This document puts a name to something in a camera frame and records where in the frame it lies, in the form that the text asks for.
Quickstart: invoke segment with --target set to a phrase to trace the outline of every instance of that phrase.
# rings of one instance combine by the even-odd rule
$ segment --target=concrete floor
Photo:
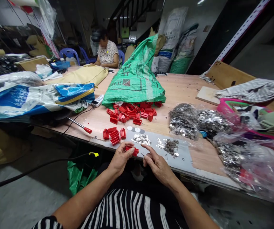
[[[71,149],[32,135],[31,152],[0,165],[0,181],[50,160],[67,158]],[[0,228],[32,228],[71,197],[67,162],[45,166],[0,188]]]

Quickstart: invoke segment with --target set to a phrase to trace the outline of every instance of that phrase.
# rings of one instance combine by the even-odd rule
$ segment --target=blue plastic chair
[[[96,58],[88,58],[85,50],[82,47],[80,47],[80,46],[79,46],[79,48],[80,48],[80,51],[81,51],[81,53],[82,53],[82,55],[83,55],[83,57],[85,59],[86,64],[94,63],[94,62],[97,61]]]
[[[119,63],[120,63],[120,59],[122,59],[122,65],[123,65],[124,64],[124,52],[119,49],[118,49],[118,52],[119,52]]]
[[[62,49],[60,51],[60,57],[63,58],[63,55],[67,56],[68,58],[75,57],[78,61],[78,65],[80,66],[80,60],[79,60],[78,53],[74,49],[72,49],[72,48]]]

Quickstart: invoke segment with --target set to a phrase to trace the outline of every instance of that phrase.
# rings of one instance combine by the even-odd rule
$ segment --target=blue container
[[[54,62],[56,65],[50,64],[51,67],[56,68],[58,70],[64,69],[64,68],[69,68],[70,67],[70,62],[69,61],[57,61]]]

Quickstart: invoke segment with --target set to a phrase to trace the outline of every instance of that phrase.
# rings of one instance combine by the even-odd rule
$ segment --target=hand
[[[135,148],[133,147],[125,152],[125,146],[133,146],[133,145],[134,143],[132,142],[123,142],[116,149],[114,157],[107,169],[110,170],[111,173],[115,174],[117,177],[123,173],[124,167],[128,159],[132,157],[135,150]]]
[[[171,188],[172,184],[178,180],[175,174],[172,172],[170,166],[165,159],[158,155],[156,151],[146,144],[141,144],[143,148],[146,148],[150,153],[143,157],[143,167],[149,165],[155,177],[166,187]]]

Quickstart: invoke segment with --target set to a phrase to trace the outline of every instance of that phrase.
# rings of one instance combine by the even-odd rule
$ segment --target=striped cloth
[[[33,227],[40,228],[63,229],[54,216],[40,220]],[[112,189],[79,228],[182,229],[188,226],[183,217],[148,196],[127,189]]]
[[[241,99],[261,103],[274,99],[274,80],[255,79],[216,92],[220,98]]]

